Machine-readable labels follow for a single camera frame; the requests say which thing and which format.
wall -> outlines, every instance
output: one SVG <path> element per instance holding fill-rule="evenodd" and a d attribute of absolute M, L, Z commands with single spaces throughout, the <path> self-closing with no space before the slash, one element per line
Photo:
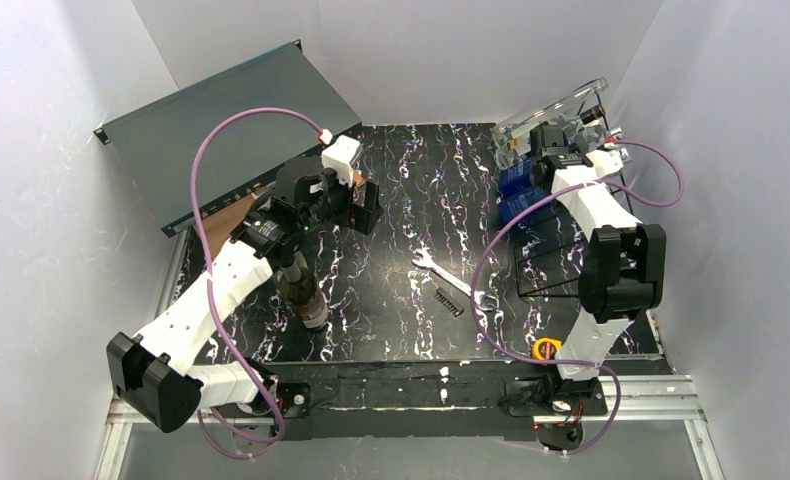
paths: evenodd
<path fill-rule="evenodd" d="M 0 1 L 0 479 L 94 473 L 171 244 L 92 130 L 173 89 L 129 1 Z"/>
<path fill-rule="evenodd" d="M 497 122 L 615 85 L 661 1 L 134 0 L 181 87 L 297 38 L 366 124 Z"/>
<path fill-rule="evenodd" d="M 686 173 L 657 311 L 728 478 L 790 478 L 790 2 L 667 0 L 615 93 L 629 136 Z M 633 187 L 671 173 L 637 155 Z"/>

blue container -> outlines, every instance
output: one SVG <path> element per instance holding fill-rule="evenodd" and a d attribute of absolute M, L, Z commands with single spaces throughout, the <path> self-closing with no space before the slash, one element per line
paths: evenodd
<path fill-rule="evenodd" d="M 548 193 L 545 190 L 541 188 L 530 187 L 501 200 L 501 202 L 498 204 L 498 212 L 501 214 L 501 220 L 504 221 L 504 224 L 510 223 L 510 220 L 515 218 L 516 215 L 524 212 L 527 207 L 547 196 Z M 534 224 L 550 217 L 551 205 L 546 204 L 545 206 L 528 215 L 524 221 L 528 224 Z"/>
<path fill-rule="evenodd" d="M 521 162 L 506 170 L 502 170 L 498 174 L 498 191 L 501 192 L 501 195 L 510 197 L 530 188 L 530 171 L 532 168 L 533 159 L 529 156 L 522 156 Z"/>

yellow tape measure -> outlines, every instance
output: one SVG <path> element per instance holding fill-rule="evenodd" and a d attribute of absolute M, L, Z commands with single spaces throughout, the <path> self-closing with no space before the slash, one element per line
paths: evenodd
<path fill-rule="evenodd" d="M 537 360 L 551 360 L 563 346 L 563 342 L 554 338 L 542 337 L 533 344 L 531 355 Z"/>

silver wrench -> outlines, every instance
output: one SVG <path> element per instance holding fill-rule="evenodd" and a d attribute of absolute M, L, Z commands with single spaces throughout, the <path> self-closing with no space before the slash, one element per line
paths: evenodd
<path fill-rule="evenodd" d="M 451 286 L 463 292 L 469 298 L 472 297 L 471 287 L 469 287 L 466 282 L 460 280 L 452 273 L 448 272 L 448 270 L 445 270 L 444 268 L 437 265 L 430 256 L 430 252 L 428 252 L 426 248 L 420 248 L 415 250 L 413 253 L 416 255 L 416 258 L 413 259 L 413 265 L 434 272 L 435 274 L 439 275 L 442 280 L 450 283 Z M 492 295 L 487 295 L 486 292 L 482 290 L 475 292 L 475 300 L 477 302 L 478 308 L 484 312 L 497 310 L 500 305 L 498 298 Z"/>

black marble surface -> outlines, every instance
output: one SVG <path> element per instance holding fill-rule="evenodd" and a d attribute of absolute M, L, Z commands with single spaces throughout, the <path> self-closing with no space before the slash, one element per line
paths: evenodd
<path fill-rule="evenodd" d="M 427 248 L 439 265 L 468 283 L 485 245 L 500 229 L 489 128 L 364 128 L 359 168 L 381 185 L 383 217 L 371 235 L 327 227 L 310 232 L 303 248 L 331 309 L 326 327 L 307 331 L 269 282 L 225 323 L 242 352 L 271 362 L 499 357 L 479 338 L 468 311 L 453 317 L 434 298 L 437 286 L 453 289 L 411 263 L 414 250 Z M 576 298 L 523 299 L 516 293 L 514 247 L 525 255 L 545 253 L 521 266 L 523 278 L 544 285 L 577 275 L 585 248 L 582 232 L 556 202 L 554 210 L 556 218 L 505 238 L 482 272 L 481 288 L 502 299 L 502 310 L 482 314 L 482 321 L 507 348 L 523 354 L 540 337 L 565 339 L 579 309 Z M 190 235 L 177 294 L 202 270 L 200 244 Z M 575 291 L 575 282 L 569 282 L 553 293 Z M 454 296 L 467 305 L 464 295 Z M 612 353 L 658 352 L 650 325 L 638 323 Z M 226 347 L 214 337 L 199 362 L 228 359 Z"/>

